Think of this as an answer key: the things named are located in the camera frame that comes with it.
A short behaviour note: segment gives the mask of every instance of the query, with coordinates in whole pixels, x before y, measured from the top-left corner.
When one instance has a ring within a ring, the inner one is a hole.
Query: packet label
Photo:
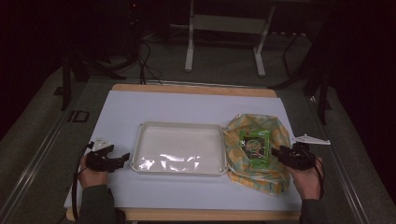
[[[253,169],[266,169],[269,166],[270,132],[267,130],[241,131],[239,146],[249,158]]]

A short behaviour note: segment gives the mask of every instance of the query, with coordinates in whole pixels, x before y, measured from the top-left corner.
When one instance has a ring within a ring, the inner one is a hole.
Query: white desk leg
[[[271,19],[274,15],[274,11],[275,11],[275,6],[272,6],[270,12],[268,13],[267,20],[265,21],[265,24],[262,28],[262,38],[260,40],[260,43],[259,45],[253,48],[254,59],[256,61],[257,72],[259,74],[259,77],[265,76],[264,65],[262,63],[262,46],[264,45],[265,37],[267,37],[268,35],[268,29],[271,24]]]
[[[194,1],[190,0],[190,25],[189,25],[189,46],[187,47],[186,72],[192,71],[192,59],[194,57]]]

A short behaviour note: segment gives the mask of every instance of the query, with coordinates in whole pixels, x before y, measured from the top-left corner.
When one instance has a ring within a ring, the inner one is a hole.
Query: dark background
[[[109,54],[125,53],[121,50],[120,36],[112,34],[125,29],[125,23],[117,21],[125,21],[129,5],[125,1],[114,1],[115,6],[109,6],[106,2],[94,2],[99,10],[107,8],[105,17],[97,18],[91,1],[2,1],[0,137],[12,126],[44,80],[61,66],[64,54],[61,36],[72,39],[74,46],[94,59],[105,61]],[[392,190],[396,185],[392,180],[396,150],[391,139],[396,115],[392,92],[396,75],[396,6],[387,0],[344,3],[344,7],[332,14],[332,26],[323,42],[334,52],[331,85],[336,88],[395,202],[396,193]],[[188,6],[188,1],[183,0],[146,1],[145,11],[149,13],[145,14],[145,21],[167,36],[167,24],[187,24]],[[198,7],[205,8],[205,2]],[[281,19],[285,18],[282,10],[284,13],[288,9],[276,10],[272,28],[288,30],[290,23]],[[109,21],[104,20],[106,16],[120,27],[104,22]]]

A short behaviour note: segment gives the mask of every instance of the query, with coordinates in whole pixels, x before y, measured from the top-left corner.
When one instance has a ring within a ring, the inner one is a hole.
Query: plastic tray
[[[223,175],[228,169],[223,129],[217,124],[145,122],[131,167],[142,174]]]

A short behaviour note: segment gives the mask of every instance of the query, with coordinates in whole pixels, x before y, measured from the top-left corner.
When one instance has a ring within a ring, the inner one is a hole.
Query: plastic bag
[[[274,116],[243,114],[233,119],[224,130],[230,179],[244,186],[267,194],[280,194],[289,188],[290,175],[287,169],[268,150],[266,165],[255,166],[240,145],[241,133],[268,131],[269,147],[290,146],[289,132]]]

